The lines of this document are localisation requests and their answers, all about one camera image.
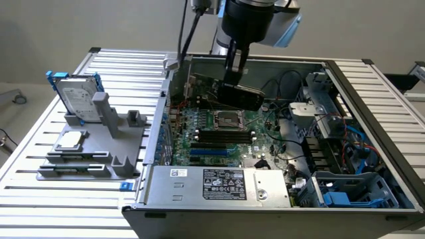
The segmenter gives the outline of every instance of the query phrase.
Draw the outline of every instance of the floor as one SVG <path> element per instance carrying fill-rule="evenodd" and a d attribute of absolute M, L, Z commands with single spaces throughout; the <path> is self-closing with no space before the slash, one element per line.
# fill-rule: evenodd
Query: floor
<path fill-rule="evenodd" d="M 26 97 L 24 105 L 12 102 L 0 105 L 0 128 L 4 129 L 16 143 L 25 137 L 56 93 L 50 85 L 0 83 L 0 93 L 18 88 Z M 0 166 L 8 155 L 0 151 Z"/>

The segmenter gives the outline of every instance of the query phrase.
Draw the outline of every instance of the white wall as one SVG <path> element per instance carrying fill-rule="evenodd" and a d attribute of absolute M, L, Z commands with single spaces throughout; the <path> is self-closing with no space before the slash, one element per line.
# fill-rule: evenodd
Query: white wall
<path fill-rule="evenodd" d="M 0 81 L 45 83 L 72 72 L 92 46 L 176 50 L 184 0 L 0 0 Z M 299 0 L 303 21 L 286 49 L 254 54 L 370 58 L 385 72 L 425 60 L 423 0 Z M 186 26 L 193 14 L 188 14 Z M 190 50 L 206 52 L 216 17 Z"/>

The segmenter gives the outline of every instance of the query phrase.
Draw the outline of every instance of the warning label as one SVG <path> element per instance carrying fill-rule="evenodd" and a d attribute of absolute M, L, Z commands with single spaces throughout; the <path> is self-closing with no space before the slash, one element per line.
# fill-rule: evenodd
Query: warning label
<path fill-rule="evenodd" d="M 206 200 L 246 200 L 243 170 L 204 169 Z"/>

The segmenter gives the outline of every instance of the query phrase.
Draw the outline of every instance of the sticker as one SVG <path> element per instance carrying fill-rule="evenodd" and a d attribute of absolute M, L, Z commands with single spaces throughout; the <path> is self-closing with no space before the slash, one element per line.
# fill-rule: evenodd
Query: sticker
<path fill-rule="evenodd" d="M 186 177 L 188 170 L 186 169 L 172 169 L 170 170 L 170 177 Z"/>
<path fill-rule="evenodd" d="M 92 101 L 92 95 L 81 88 L 62 88 L 69 110 L 85 122 L 100 122 L 96 106 Z"/>
<path fill-rule="evenodd" d="M 206 200 L 246 200 L 243 170 L 204 169 L 202 180 Z"/>

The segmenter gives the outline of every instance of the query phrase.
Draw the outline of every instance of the aluminum profile table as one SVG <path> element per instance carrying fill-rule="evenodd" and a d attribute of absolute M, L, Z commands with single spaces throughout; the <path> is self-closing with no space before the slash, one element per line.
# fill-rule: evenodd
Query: aluminum profile table
<path fill-rule="evenodd" d="M 118 113 L 140 110 L 152 123 L 160 95 L 165 54 L 101 49 L 89 53 L 74 74 L 101 75 L 109 103 Z M 425 137 L 414 108 L 394 93 L 374 66 L 361 60 L 334 59 L 354 89 L 419 177 L 425 180 L 425 152 L 417 146 Z M 56 97 L 0 169 L 0 238 L 136 239 L 118 208 L 133 202 L 134 192 L 120 192 L 120 182 L 37 181 L 36 170 L 64 127 L 64 106 Z M 140 147 L 142 167 L 149 128 Z M 385 239 L 423 238 L 425 229 L 386 235 Z"/>

